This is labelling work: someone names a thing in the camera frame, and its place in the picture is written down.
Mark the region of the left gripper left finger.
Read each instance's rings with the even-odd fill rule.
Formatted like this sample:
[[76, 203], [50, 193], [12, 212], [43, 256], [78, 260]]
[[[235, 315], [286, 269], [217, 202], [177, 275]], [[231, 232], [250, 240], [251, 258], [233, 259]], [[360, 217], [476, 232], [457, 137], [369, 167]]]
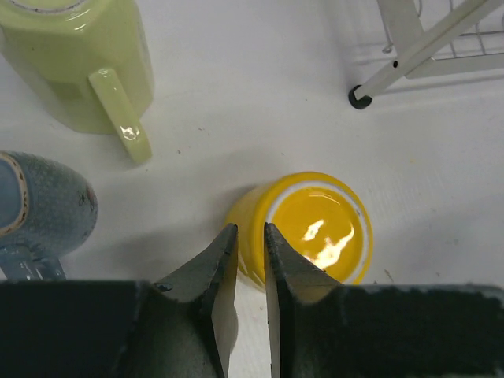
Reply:
[[225, 377], [237, 333], [238, 228], [157, 283], [6, 281], [4, 377]]

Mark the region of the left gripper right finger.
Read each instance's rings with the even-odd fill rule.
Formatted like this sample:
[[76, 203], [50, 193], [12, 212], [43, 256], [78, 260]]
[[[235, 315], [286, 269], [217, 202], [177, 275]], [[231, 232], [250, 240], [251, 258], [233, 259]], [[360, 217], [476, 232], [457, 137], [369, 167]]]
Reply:
[[349, 285], [264, 227], [274, 377], [500, 377], [503, 291]]

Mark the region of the yellow mug black handle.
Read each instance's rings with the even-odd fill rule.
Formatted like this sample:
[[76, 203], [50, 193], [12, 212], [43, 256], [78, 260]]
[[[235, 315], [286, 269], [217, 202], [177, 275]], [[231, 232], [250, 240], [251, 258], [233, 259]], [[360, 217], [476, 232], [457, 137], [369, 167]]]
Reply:
[[274, 224], [308, 262], [343, 284], [358, 284], [372, 260], [372, 225], [359, 197], [321, 172], [298, 172], [248, 191], [226, 214], [236, 224], [239, 277], [265, 289], [264, 225]]

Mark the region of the slate blue small mug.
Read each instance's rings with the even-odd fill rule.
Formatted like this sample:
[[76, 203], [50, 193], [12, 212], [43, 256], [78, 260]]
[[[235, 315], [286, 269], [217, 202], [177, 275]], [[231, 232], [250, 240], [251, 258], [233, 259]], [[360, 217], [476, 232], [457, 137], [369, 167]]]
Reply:
[[98, 200], [75, 170], [14, 151], [1, 153], [1, 271], [7, 280], [64, 280], [60, 260], [93, 232]]

